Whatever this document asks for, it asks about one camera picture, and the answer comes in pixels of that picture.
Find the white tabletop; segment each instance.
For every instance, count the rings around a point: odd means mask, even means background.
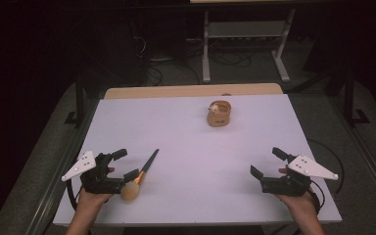
[[[232,106],[226,126],[207,123],[212,101]],[[141,169],[156,149],[157,157],[131,202],[112,197],[96,224],[119,226],[267,224],[290,222],[287,208],[273,195],[261,192],[250,175],[254,165],[264,176],[280,177],[286,162],[271,154],[278,147],[292,155],[313,158],[287,95],[245,95],[102,100],[81,153],[109,154],[126,149],[128,155],[110,166],[111,178]],[[323,179],[326,203],[321,222],[341,221]],[[78,191],[79,177],[72,179]],[[322,196],[313,187],[318,197]],[[73,217],[67,193],[54,218],[69,224]]]

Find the small wooden container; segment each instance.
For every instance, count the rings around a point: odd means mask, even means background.
[[[217,100],[210,104],[207,122],[210,126],[227,125],[230,121],[231,105],[227,101]]]

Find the paintbrush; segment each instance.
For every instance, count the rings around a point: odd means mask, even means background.
[[[145,165],[143,165],[142,170],[140,170],[139,172],[139,176],[133,179],[133,181],[126,183],[126,185],[124,185],[124,187],[121,189],[120,194],[124,200],[130,201],[137,197],[137,195],[139,194],[140,184],[142,183],[146,172],[148,171],[149,167],[154,161],[154,158],[157,156],[158,151],[159,149],[155,150],[151,158],[149,158],[149,160],[145,163]]]

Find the robotic hand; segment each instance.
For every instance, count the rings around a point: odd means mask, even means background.
[[[309,190],[311,176],[338,179],[338,174],[332,173],[306,156],[288,155],[278,148],[273,148],[272,153],[277,158],[288,161],[287,172],[280,178],[264,177],[263,173],[251,165],[250,173],[260,181],[263,193],[298,197]]]
[[[81,173],[80,179],[86,192],[93,194],[120,194],[124,185],[139,175],[139,169],[134,169],[125,174],[123,178],[109,178],[108,164],[111,160],[118,160],[127,155],[125,149],[112,154],[99,154],[96,158],[92,151],[87,151],[72,168],[62,177],[67,181]]]

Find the human arm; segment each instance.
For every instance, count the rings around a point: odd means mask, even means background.
[[[87,193],[83,188],[80,191],[77,208],[74,217],[67,230],[68,235],[85,235],[90,230],[100,208],[113,194],[92,194]]]
[[[313,198],[308,192],[300,197],[285,195],[276,195],[276,197],[288,207],[289,213],[304,235],[325,234],[317,218]]]

